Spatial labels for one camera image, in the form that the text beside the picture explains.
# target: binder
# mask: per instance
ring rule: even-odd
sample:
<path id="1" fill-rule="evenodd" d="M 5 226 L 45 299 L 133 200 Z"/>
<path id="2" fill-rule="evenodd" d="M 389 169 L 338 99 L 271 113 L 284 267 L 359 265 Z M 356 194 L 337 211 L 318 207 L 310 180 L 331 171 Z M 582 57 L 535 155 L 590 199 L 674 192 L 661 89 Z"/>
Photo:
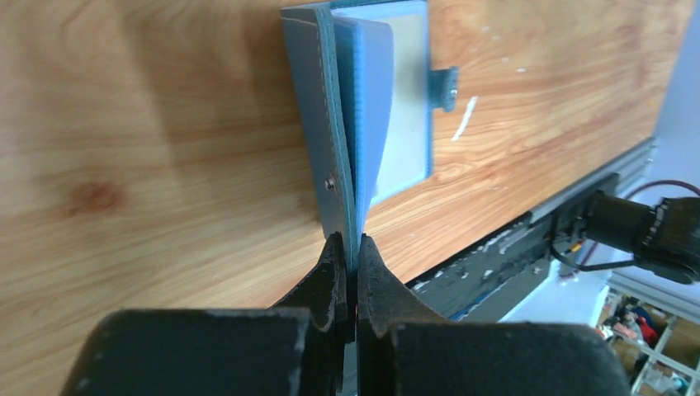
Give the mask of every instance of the binder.
<path id="1" fill-rule="evenodd" d="M 326 238 L 356 267 L 367 213 L 433 172 L 433 109 L 451 111 L 457 68 L 430 69 L 423 0 L 280 10 Z"/>

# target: wood grain surface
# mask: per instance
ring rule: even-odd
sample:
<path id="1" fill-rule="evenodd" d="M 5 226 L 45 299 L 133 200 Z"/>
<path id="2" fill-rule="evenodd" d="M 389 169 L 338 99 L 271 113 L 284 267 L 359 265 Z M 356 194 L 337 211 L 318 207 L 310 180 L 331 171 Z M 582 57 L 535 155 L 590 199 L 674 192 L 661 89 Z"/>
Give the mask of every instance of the wood grain surface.
<path id="1" fill-rule="evenodd" d="M 459 104 L 435 175 L 367 229 L 406 281 L 649 136 L 693 8 L 430 4 Z M 0 0 L 0 392 L 56 394 L 114 309 L 263 307 L 310 269 L 285 5 Z"/>

